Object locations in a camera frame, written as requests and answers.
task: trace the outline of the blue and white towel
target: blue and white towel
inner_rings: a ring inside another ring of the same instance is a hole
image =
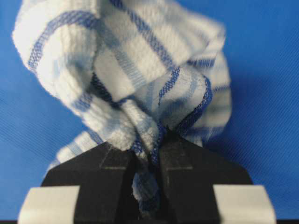
[[[133,190],[144,216],[159,206],[165,127],[202,145],[231,114],[224,28],[167,0],[24,0],[14,43],[42,86],[88,131],[53,167],[108,141],[134,150]]]

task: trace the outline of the checkered towel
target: checkered towel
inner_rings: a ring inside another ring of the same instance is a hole
[[[13,39],[43,87],[89,127],[50,167],[104,141],[133,150],[144,216],[159,207],[148,165],[158,168],[165,127],[201,145],[230,117],[225,30],[174,2],[24,0]]]

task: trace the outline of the white pad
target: white pad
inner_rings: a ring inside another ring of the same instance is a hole
[[[221,224],[275,224],[274,209],[261,185],[214,185]]]
[[[31,188],[18,224],[73,224],[79,186]]]

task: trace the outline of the towel fold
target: towel fold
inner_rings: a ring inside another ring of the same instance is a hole
[[[104,141],[133,150],[144,216],[159,207],[147,167],[159,166],[165,127],[202,145],[230,117],[225,30],[175,2],[24,0],[13,40],[42,86],[88,127],[50,168]]]

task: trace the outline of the blue background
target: blue background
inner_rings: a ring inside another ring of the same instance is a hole
[[[265,185],[278,218],[299,218],[299,1],[178,2],[227,28],[233,112],[207,147]],[[11,39],[20,5],[0,1],[0,219],[17,218],[57,150],[86,129],[23,66]]]

